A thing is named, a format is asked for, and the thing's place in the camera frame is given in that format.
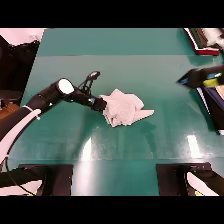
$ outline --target white cable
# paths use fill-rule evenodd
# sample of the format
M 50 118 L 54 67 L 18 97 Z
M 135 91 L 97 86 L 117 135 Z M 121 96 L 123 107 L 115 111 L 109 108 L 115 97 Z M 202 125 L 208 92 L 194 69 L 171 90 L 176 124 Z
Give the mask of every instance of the white cable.
M 28 107 L 27 105 L 24 105 L 23 107 L 27 108 L 29 111 L 33 112 L 33 109 Z

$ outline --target white circular joint cover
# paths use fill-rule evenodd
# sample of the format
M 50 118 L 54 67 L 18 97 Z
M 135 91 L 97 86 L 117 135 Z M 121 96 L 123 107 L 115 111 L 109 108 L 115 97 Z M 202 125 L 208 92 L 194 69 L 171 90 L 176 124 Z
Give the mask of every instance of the white circular joint cover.
M 67 79 L 61 79 L 58 81 L 58 88 L 64 94 L 70 94 L 74 91 L 74 87 Z

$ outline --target table surface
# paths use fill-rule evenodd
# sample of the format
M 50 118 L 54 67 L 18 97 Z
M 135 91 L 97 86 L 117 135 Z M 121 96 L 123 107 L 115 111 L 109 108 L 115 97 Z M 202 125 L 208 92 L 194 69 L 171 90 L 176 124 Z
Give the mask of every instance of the table surface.
M 74 164 L 72 195 L 159 195 L 157 163 L 211 162 L 224 176 L 224 138 L 197 93 L 175 83 L 221 60 L 196 56 L 177 28 L 48 29 L 22 104 L 61 77 L 79 85 L 99 70 L 95 96 L 118 88 L 155 113 L 112 128 L 100 113 L 62 102 L 27 128 L 9 163 Z

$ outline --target cable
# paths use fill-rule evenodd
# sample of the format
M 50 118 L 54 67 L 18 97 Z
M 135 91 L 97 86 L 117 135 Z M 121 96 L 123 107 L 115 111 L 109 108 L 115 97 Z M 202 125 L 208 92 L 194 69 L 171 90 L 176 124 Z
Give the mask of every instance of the cable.
M 36 196 L 36 195 L 33 194 L 32 192 L 30 192 L 30 191 L 28 191 L 27 189 L 25 189 L 23 186 L 17 184 L 16 181 L 13 179 L 13 177 L 12 177 L 10 171 L 9 171 L 9 167 L 8 167 L 8 155 L 7 155 L 6 158 L 5 158 L 5 168 L 6 168 L 6 170 L 7 170 L 7 173 L 9 174 L 9 177 L 11 178 L 11 180 L 13 181 L 13 183 L 14 183 L 16 186 L 20 187 L 21 189 L 23 189 L 23 190 L 26 191 L 27 193 L 31 194 L 32 196 Z

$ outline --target crumpled cloth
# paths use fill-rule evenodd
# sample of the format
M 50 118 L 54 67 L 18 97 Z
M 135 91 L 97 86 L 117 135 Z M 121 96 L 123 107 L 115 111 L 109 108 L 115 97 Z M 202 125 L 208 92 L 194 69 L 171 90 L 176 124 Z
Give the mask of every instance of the crumpled cloth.
M 107 102 L 103 115 L 112 127 L 131 125 L 154 113 L 154 110 L 141 110 L 144 104 L 135 94 L 125 94 L 115 89 L 110 96 L 100 97 Z

